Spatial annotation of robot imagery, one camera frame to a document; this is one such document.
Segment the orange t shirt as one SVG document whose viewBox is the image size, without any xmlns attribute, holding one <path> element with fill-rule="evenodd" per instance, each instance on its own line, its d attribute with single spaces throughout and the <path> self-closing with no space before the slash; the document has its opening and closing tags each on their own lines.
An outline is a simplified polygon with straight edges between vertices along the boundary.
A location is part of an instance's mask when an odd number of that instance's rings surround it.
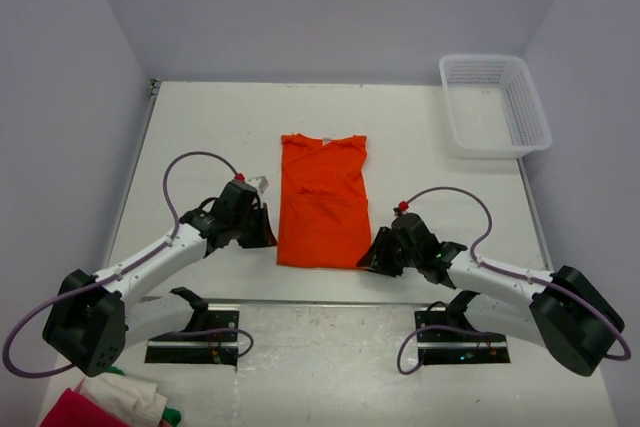
<svg viewBox="0 0 640 427">
<path fill-rule="evenodd" d="M 276 262 L 294 268 L 354 270 L 371 244 L 363 175 L 367 137 L 281 137 Z"/>
</svg>

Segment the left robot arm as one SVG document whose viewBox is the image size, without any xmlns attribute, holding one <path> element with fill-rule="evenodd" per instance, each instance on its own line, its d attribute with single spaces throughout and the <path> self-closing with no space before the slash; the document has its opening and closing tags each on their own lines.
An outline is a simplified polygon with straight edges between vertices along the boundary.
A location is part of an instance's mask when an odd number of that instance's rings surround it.
<svg viewBox="0 0 640 427">
<path fill-rule="evenodd" d="M 185 287 L 155 300 L 147 295 L 182 269 L 237 242 L 243 249 L 276 246 L 263 177 L 234 179 L 216 198 L 186 212 L 165 237 L 112 267 L 64 278 L 48 315 L 44 341 L 86 376 L 105 372 L 128 347 L 158 336 L 206 335 L 208 304 Z"/>
</svg>

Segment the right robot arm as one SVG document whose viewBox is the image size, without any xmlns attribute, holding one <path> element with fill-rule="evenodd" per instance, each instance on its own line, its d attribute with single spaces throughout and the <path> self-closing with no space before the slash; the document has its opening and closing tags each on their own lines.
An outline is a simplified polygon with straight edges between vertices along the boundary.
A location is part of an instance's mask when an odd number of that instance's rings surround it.
<svg viewBox="0 0 640 427">
<path fill-rule="evenodd" d="M 481 260 L 463 244 L 438 240 L 415 213 L 380 228 L 357 265 L 389 277 L 413 268 L 428 282 L 456 291 L 440 317 L 417 327 L 416 336 L 514 337 L 545 348 L 584 377 L 611 358 L 614 344 L 623 349 L 621 360 L 630 357 L 622 318 L 580 271 L 544 273 Z"/>
</svg>

